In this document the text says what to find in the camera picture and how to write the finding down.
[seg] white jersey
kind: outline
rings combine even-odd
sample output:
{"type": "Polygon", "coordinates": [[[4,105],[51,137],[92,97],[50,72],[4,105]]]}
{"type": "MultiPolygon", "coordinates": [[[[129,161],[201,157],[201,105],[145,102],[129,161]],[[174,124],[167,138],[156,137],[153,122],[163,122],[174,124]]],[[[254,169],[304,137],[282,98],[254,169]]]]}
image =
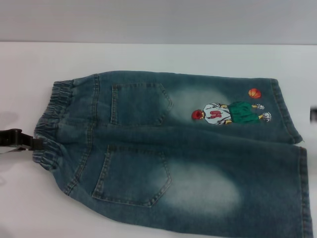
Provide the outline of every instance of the white jersey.
{"type": "Polygon", "coordinates": [[[228,108],[221,107],[220,103],[211,103],[204,108],[205,120],[210,124],[222,125],[226,120],[231,120],[228,108]]]}

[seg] basketball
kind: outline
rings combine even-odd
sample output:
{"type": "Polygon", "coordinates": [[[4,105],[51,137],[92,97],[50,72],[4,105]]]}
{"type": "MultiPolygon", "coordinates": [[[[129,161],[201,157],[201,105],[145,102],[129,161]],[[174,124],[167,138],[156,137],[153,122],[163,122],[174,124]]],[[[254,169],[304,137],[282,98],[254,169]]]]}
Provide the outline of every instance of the basketball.
{"type": "Polygon", "coordinates": [[[253,88],[253,89],[249,90],[249,96],[251,98],[260,98],[261,97],[261,92],[258,89],[253,88]]]}

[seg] green shorts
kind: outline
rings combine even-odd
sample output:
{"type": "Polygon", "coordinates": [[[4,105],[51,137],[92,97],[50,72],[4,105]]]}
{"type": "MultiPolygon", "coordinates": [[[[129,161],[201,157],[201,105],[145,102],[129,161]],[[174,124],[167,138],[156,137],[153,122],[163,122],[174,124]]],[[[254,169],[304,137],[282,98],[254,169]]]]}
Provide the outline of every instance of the green shorts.
{"type": "Polygon", "coordinates": [[[260,123],[259,116],[251,111],[250,103],[236,102],[230,104],[228,108],[234,123],[260,123]]]}

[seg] blue denim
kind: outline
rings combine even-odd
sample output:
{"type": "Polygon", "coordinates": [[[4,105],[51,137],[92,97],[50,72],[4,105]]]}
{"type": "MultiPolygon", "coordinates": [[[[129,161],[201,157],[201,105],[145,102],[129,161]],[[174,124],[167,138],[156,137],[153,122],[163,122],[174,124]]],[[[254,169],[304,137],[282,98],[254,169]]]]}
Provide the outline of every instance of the blue denim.
{"type": "Polygon", "coordinates": [[[56,82],[33,159],[115,221],[312,238],[307,153],[275,79],[115,71],[56,82]]]}

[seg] cartoon basketball player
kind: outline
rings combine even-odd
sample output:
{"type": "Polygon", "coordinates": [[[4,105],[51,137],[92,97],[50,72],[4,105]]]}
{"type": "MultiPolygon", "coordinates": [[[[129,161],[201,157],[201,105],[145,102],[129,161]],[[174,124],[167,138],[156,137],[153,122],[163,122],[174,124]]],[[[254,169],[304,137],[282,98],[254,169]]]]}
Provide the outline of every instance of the cartoon basketball player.
{"type": "Polygon", "coordinates": [[[235,102],[230,105],[220,103],[211,103],[205,106],[203,110],[195,110],[192,113],[192,119],[205,119],[210,124],[223,125],[229,123],[260,123],[271,121],[270,113],[263,113],[258,116],[251,109],[264,109],[260,104],[251,105],[246,102],[235,102]]]}

